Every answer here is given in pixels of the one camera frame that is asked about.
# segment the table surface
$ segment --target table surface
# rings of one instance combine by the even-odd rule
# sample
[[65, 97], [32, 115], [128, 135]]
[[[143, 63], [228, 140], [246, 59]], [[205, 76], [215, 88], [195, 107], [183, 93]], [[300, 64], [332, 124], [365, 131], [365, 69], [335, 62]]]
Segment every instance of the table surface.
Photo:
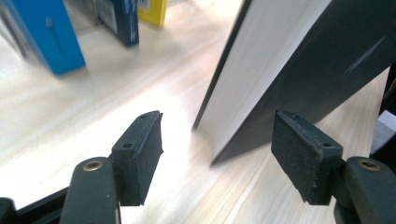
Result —
[[[102, 26], [76, 27], [87, 67], [54, 77], [0, 38], [0, 196], [21, 208], [69, 184], [81, 161], [108, 156], [140, 114], [163, 112], [163, 150], [145, 206], [124, 223], [334, 223], [331, 206], [310, 206], [270, 146], [210, 167], [210, 141], [191, 127], [241, 1], [171, 1], [161, 30], [140, 24], [126, 49]], [[368, 155], [387, 74], [318, 127]]]

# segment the brass rivet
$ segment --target brass rivet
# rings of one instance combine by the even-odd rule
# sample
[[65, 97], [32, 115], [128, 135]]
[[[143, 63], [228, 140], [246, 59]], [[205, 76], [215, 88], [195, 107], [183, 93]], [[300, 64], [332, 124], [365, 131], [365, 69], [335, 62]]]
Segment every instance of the brass rivet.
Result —
[[83, 169], [85, 171], [95, 171], [100, 169], [103, 166], [102, 161], [90, 161], [84, 165]]
[[371, 170], [371, 171], [380, 171], [381, 166], [379, 166], [376, 162], [374, 161], [369, 161], [369, 160], [360, 160], [358, 162], [359, 166], [363, 167], [364, 169]]

